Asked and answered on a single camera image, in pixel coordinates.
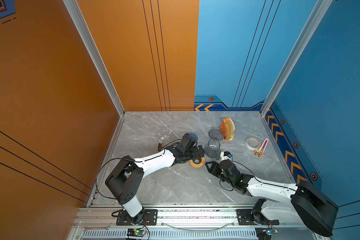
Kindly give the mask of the grey ribbed glass pitcher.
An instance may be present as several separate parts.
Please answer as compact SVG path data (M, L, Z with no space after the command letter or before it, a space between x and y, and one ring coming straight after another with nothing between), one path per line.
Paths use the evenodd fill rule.
M205 155L211 159L219 160L221 158L221 144L218 140L209 139L204 151Z

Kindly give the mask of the orange coffee filter box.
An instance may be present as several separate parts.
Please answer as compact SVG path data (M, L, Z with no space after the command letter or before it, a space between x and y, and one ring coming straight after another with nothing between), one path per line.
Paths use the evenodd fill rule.
M225 141L233 140L235 136L235 125L231 118L224 119L221 124L221 129L225 133Z

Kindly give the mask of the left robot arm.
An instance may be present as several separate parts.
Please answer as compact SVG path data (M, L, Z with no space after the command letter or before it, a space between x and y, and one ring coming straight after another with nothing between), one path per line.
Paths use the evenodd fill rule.
M129 217L137 218L144 212L136 196L143 178L161 169L202 159L204 156L203 146L192 135L184 134L180 141L153 155L137 159L122 157L106 178L105 185Z

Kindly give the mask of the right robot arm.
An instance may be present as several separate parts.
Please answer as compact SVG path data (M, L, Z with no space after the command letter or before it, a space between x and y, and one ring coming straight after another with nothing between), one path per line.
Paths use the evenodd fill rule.
M255 222L272 225L277 221L304 224L323 237L331 237L339 207L314 185L282 184L241 173L235 161L207 162L208 172L231 185L241 195L258 198L252 208Z

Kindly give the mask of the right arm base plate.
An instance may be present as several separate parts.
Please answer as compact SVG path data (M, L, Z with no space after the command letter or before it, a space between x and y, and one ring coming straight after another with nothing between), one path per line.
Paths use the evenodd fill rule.
M249 209L238 209L236 210L237 219L240 226L244 225L269 225L277 226L280 224L279 220L269 220L261 212L252 212Z

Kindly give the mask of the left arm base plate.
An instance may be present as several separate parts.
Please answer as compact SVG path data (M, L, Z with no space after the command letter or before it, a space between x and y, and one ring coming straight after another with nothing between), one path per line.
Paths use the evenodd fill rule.
M158 219L158 210L143 209L135 217L131 217L126 210L122 210L117 215L117 226L145 225L155 226Z

